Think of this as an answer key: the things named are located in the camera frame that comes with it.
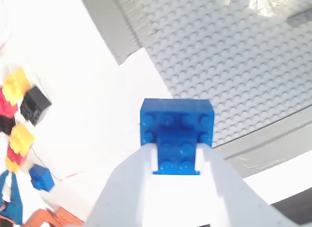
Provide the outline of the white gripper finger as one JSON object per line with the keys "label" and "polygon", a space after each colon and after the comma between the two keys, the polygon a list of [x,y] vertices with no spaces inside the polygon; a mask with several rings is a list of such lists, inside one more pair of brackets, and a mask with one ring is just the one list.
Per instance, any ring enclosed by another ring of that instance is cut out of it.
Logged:
{"label": "white gripper finger", "polygon": [[112,171],[86,227],[143,226],[144,194],[156,152],[156,144],[145,144]]}
{"label": "white gripper finger", "polygon": [[206,144],[197,144],[202,156],[200,175],[208,198],[213,227],[295,227],[297,224],[260,198],[240,174]]}

